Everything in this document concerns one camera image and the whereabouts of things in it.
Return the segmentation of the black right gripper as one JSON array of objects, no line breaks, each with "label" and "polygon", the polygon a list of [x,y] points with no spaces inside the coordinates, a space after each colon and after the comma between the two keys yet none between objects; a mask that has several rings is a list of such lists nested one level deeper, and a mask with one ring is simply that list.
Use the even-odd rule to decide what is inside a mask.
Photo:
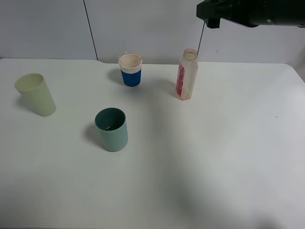
[{"label": "black right gripper", "polygon": [[220,28],[221,19],[253,27],[247,18],[245,4],[240,0],[204,0],[196,6],[196,17],[208,28]]}]

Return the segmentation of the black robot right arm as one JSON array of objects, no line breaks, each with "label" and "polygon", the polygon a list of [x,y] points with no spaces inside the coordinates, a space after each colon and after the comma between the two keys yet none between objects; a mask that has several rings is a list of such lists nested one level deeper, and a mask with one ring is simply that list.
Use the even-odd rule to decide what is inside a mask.
[{"label": "black robot right arm", "polygon": [[303,0],[204,0],[196,6],[196,17],[210,29],[225,19],[248,28],[259,25],[305,26]]}]

